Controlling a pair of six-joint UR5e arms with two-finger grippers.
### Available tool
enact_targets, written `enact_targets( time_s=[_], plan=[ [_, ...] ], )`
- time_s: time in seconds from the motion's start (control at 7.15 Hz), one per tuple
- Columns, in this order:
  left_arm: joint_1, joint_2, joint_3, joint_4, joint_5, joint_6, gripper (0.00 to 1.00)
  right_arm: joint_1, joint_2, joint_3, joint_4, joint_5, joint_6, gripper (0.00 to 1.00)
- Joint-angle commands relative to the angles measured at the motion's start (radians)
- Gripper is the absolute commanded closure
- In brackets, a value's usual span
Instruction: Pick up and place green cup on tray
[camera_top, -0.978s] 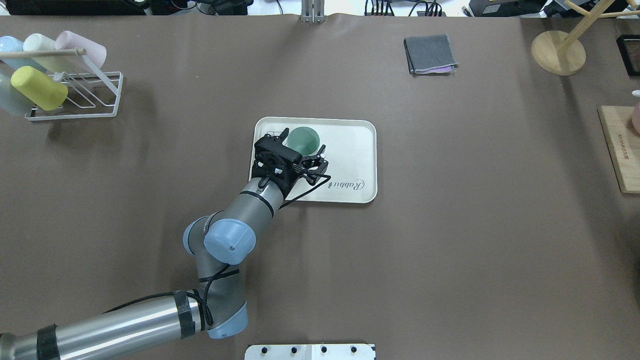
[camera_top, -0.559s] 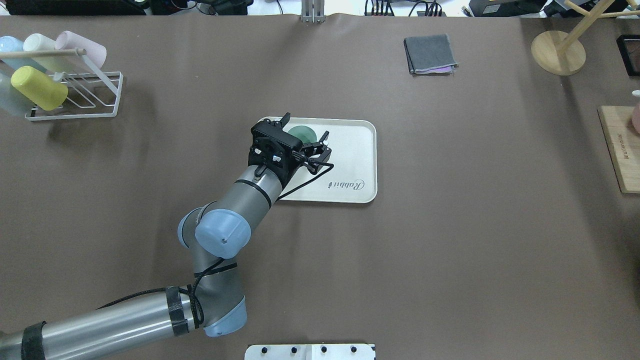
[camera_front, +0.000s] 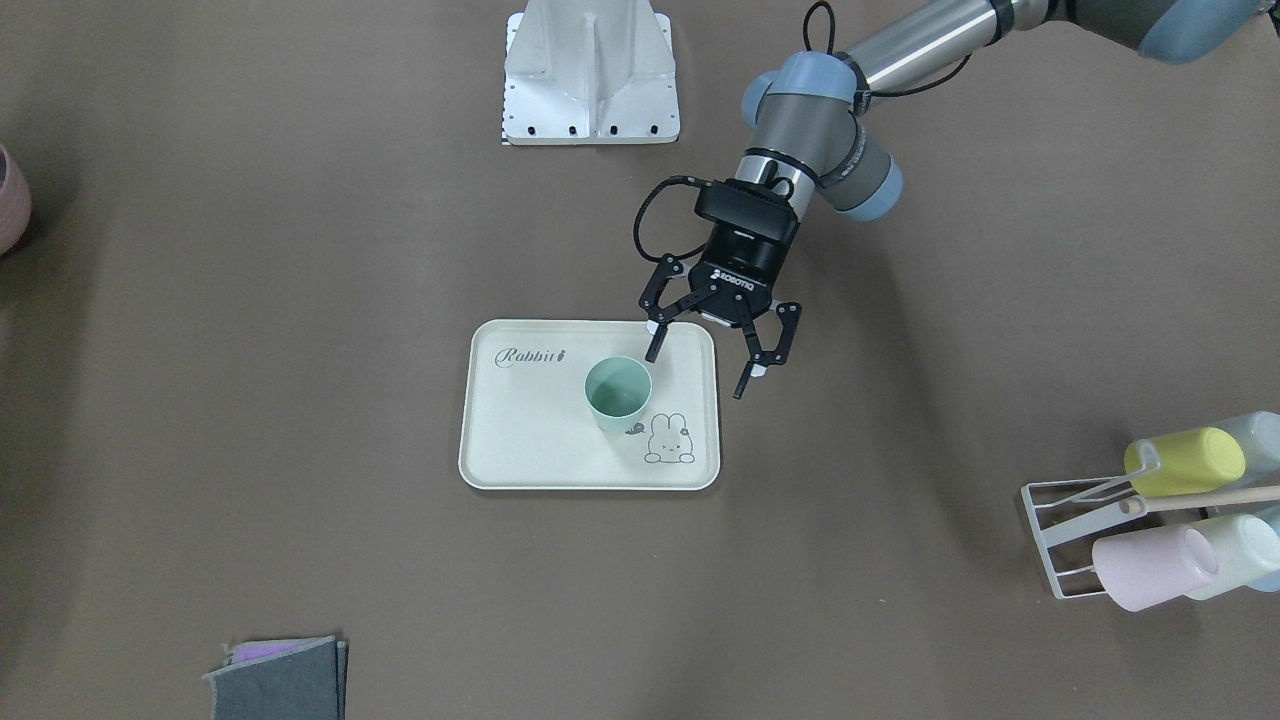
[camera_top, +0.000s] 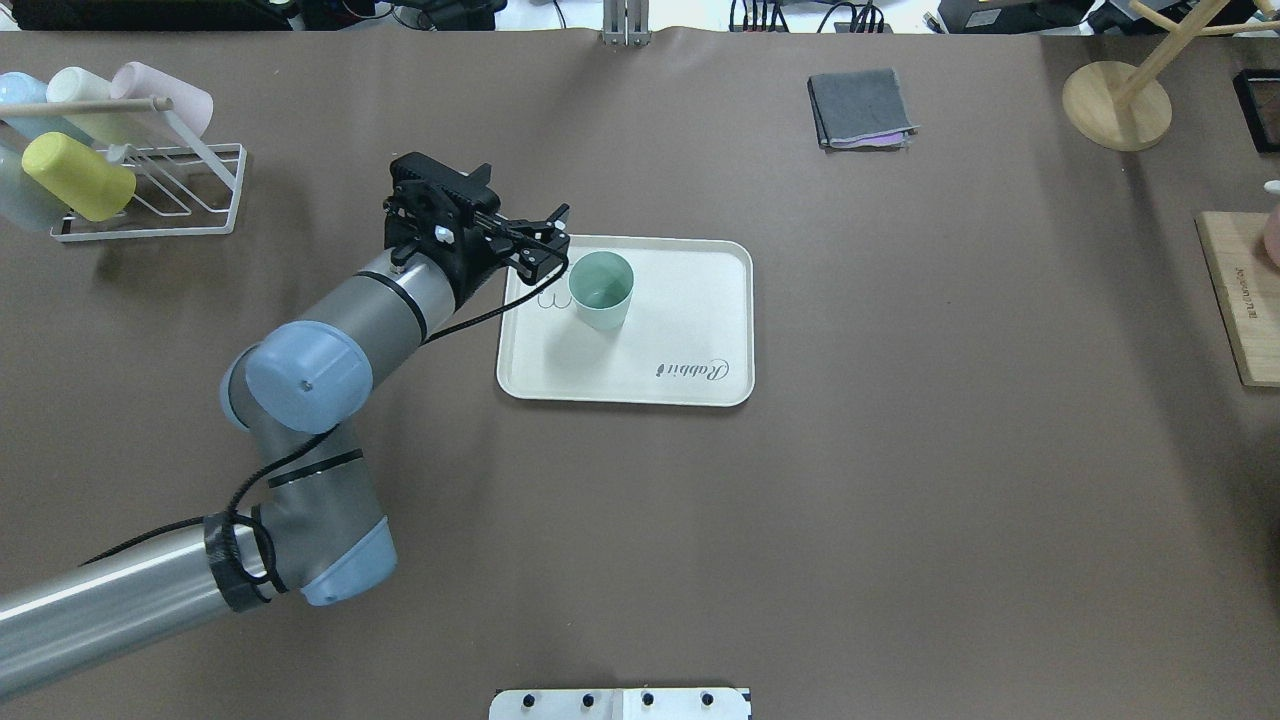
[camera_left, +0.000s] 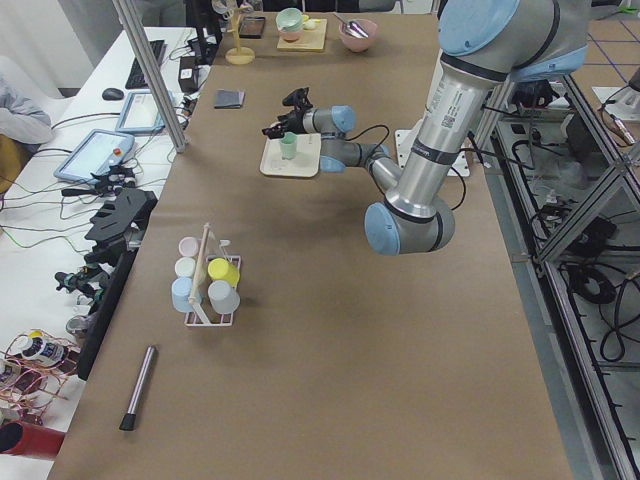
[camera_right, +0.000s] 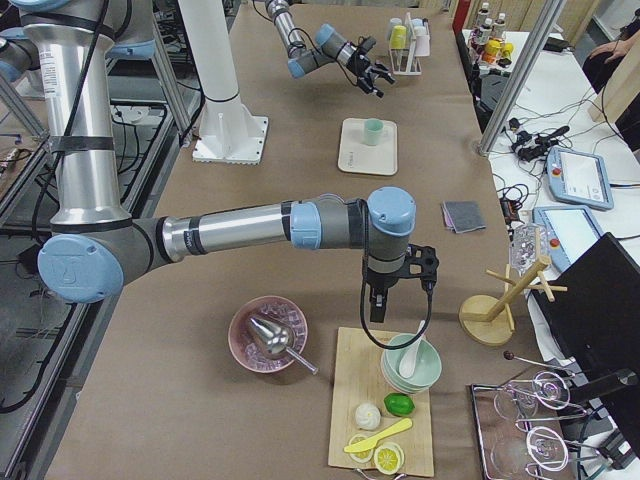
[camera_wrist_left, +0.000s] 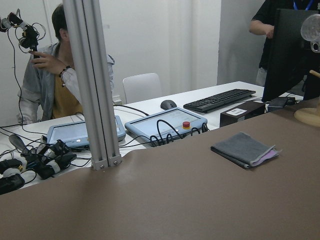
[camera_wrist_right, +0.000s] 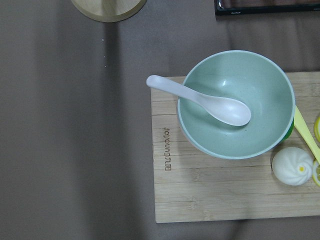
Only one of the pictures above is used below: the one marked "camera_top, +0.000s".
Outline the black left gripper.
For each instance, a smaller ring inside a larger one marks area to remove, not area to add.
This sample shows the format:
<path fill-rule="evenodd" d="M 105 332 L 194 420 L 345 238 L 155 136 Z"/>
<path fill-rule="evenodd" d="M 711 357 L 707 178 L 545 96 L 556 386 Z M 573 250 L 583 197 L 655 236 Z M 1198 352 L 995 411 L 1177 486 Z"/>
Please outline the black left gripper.
<path fill-rule="evenodd" d="M 489 187 L 488 163 L 462 173 L 422 152 L 407 152 L 389 172 L 384 247 L 399 265 L 412 254 L 433 260 L 449 281 L 457 309 L 503 263 L 521 281 L 543 281 L 567 260 L 571 206 L 561 204 L 541 219 L 498 214 L 500 199 Z"/>

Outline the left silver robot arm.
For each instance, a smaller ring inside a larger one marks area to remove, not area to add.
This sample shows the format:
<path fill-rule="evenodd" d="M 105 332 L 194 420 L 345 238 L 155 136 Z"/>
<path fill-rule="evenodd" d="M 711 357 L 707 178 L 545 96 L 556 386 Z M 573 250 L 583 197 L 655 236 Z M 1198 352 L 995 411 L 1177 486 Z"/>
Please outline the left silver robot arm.
<path fill-rule="evenodd" d="M 421 152 L 390 167 L 381 251 L 248 346 L 219 387 L 261 468 L 206 515 L 145 532 L 3 601 L 3 698 L 250 612 L 292 591 L 349 600 L 398 562 L 349 419 L 502 268 L 540 293 L 570 266 L 570 205 L 511 219 L 492 168 Z"/>

